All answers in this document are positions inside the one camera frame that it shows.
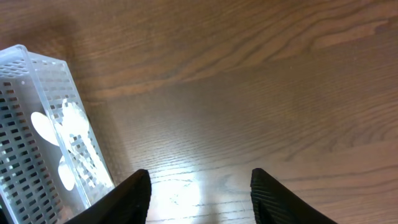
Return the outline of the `clear perforated plastic basket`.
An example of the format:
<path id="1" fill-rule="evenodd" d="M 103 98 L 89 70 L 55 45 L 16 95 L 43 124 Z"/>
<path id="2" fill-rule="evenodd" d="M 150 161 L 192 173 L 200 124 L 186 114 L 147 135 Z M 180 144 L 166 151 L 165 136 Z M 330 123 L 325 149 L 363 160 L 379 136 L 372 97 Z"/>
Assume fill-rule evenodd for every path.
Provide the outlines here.
<path id="1" fill-rule="evenodd" d="M 68 65 L 1 51 L 1 211 L 6 223 L 64 223 L 114 189 Z"/>

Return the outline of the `white plastic spoon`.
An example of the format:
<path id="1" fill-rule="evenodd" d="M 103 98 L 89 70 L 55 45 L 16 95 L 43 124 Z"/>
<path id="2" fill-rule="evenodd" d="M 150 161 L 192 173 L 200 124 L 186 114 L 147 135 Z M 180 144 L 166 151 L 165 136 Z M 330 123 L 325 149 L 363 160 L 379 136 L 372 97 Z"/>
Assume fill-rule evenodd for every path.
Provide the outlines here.
<path id="1" fill-rule="evenodd" d="M 33 112 L 30 116 L 34 129 L 46 141 L 59 147 L 56 132 L 46 115 L 40 112 Z"/>
<path id="2" fill-rule="evenodd" d="M 68 150 L 77 163 L 78 175 L 91 188 L 97 185 L 114 187 L 84 110 L 75 102 L 64 100 L 62 114 L 62 134 L 70 140 L 71 147 Z"/>
<path id="3" fill-rule="evenodd" d="M 68 167 L 64 156 L 60 158 L 57 170 L 63 186 L 67 191 L 72 191 L 75 186 L 75 176 Z"/>

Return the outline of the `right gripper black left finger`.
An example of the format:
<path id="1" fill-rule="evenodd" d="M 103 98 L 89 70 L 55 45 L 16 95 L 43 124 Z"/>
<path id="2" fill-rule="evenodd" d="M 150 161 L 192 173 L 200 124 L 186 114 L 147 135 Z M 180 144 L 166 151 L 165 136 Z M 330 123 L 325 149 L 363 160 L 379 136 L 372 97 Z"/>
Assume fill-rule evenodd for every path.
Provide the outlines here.
<path id="1" fill-rule="evenodd" d="M 139 169 L 84 212 L 72 224 L 145 223 L 152 187 L 149 172 Z"/>

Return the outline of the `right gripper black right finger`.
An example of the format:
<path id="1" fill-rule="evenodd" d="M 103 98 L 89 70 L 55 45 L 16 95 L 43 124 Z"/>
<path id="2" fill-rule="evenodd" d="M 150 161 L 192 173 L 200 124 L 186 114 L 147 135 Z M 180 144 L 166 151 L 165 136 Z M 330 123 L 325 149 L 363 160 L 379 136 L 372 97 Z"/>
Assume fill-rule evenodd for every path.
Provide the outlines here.
<path id="1" fill-rule="evenodd" d="M 252 170 L 251 201 L 257 224 L 336 224 L 261 168 Z"/>

